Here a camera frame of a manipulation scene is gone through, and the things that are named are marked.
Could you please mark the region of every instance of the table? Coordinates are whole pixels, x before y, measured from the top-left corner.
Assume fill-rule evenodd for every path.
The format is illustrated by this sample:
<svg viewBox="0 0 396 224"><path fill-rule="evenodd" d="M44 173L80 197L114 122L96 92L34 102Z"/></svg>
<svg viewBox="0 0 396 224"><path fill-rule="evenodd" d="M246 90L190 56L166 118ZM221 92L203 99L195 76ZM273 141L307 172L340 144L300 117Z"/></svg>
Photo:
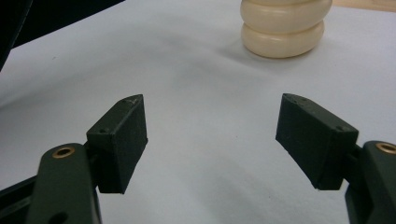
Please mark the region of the table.
<svg viewBox="0 0 396 224"><path fill-rule="evenodd" d="M333 7L319 45L271 60L240 39L237 1L126 1L11 51L0 74L0 189L41 155L86 141L119 99L143 93L148 145L104 223L348 223L275 140L281 94L305 96L396 143L396 14Z"/></svg>

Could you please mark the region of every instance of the white surface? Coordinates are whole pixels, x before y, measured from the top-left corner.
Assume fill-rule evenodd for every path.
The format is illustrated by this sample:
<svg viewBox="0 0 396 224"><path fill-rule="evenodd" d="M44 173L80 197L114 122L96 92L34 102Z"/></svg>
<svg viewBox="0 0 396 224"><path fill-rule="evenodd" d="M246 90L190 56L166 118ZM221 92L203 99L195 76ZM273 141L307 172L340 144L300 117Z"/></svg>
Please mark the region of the white surface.
<svg viewBox="0 0 396 224"><path fill-rule="evenodd" d="M237 1L127 1L11 51L0 74L0 189L119 99L143 93L149 142L105 223L348 223L274 139L281 94L300 94L396 142L396 14L334 7L309 53L263 59Z"/></svg>

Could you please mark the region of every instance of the cream plastic object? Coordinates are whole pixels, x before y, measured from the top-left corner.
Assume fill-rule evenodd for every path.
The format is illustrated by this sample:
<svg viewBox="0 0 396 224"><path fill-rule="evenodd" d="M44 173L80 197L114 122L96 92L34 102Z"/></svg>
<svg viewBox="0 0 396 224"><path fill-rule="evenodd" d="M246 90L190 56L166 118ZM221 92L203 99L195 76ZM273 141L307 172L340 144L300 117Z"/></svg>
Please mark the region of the cream plastic object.
<svg viewBox="0 0 396 224"><path fill-rule="evenodd" d="M323 36L332 0L242 0L242 41L269 58L303 54Z"/></svg>

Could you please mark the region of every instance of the brass screw insert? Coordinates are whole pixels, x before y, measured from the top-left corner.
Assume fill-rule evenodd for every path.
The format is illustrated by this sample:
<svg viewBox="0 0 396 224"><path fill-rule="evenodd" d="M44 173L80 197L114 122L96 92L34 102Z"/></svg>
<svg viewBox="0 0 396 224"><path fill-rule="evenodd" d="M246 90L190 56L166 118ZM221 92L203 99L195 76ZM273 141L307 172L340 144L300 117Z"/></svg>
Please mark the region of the brass screw insert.
<svg viewBox="0 0 396 224"><path fill-rule="evenodd" d="M389 154L394 154L396 155L396 146L393 144L389 143L377 143L375 144L376 148L378 148L381 151L384 151Z"/></svg>
<svg viewBox="0 0 396 224"><path fill-rule="evenodd" d="M62 159L70 156L75 151L73 147L61 147L52 154L52 157L55 159Z"/></svg>

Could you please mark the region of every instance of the small hole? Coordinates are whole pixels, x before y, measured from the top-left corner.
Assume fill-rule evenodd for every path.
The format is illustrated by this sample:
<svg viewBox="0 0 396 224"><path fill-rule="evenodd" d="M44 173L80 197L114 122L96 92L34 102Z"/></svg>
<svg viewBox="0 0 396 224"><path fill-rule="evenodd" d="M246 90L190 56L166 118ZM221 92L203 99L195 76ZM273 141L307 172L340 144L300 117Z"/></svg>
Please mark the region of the small hole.
<svg viewBox="0 0 396 224"><path fill-rule="evenodd" d="M348 131L349 130L348 127L344 127L344 126L336 126L335 128L339 131Z"/></svg>
<svg viewBox="0 0 396 224"><path fill-rule="evenodd" d="M68 215L65 212L58 213L56 215L53 215L49 219L49 224L62 224L65 223L68 218Z"/></svg>
<svg viewBox="0 0 396 224"><path fill-rule="evenodd" d="M56 154L58 155L58 156L64 156L64 155L66 155L67 153L70 153L70 148L62 148L61 150L59 150Z"/></svg>

